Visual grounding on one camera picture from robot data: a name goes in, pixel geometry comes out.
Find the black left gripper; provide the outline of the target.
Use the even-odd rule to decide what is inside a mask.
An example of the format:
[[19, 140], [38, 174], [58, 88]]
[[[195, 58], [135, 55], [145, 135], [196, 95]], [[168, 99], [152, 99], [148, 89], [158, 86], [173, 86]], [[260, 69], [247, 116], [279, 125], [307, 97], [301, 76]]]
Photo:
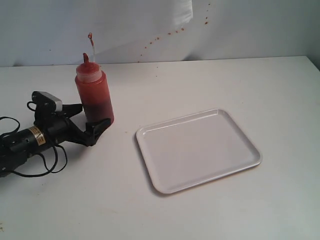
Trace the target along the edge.
[[60, 112], [34, 111], [34, 138], [39, 147], [56, 146], [63, 142], [94, 146], [100, 136], [111, 126], [111, 119], [87, 122], [82, 132], [71, 120], [83, 111], [83, 105], [63, 104]]

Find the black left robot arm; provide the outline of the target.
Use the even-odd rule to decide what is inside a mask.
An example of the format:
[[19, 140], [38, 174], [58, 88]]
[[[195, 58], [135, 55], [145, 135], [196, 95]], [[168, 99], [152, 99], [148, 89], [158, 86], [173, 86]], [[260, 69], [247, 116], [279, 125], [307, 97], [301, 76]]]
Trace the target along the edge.
[[[81, 131], [71, 118], [83, 110], [79, 104], [62, 105], [61, 111], [53, 111], [46, 107], [37, 106], [34, 111], [34, 125], [19, 131], [15, 130], [0, 136], [0, 176], [9, 174], [24, 178], [43, 177], [54, 170], [58, 163], [57, 148], [63, 142], [70, 142], [86, 147], [94, 146], [103, 132], [111, 125], [111, 119], [105, 118], [98, 122], [87, 122], [85, 131]], [[55, 160], [51, 168], [40, 174], [24, 174], [16, 171], [33, 156], [45, 160], [43, 151], [53, 149]]]

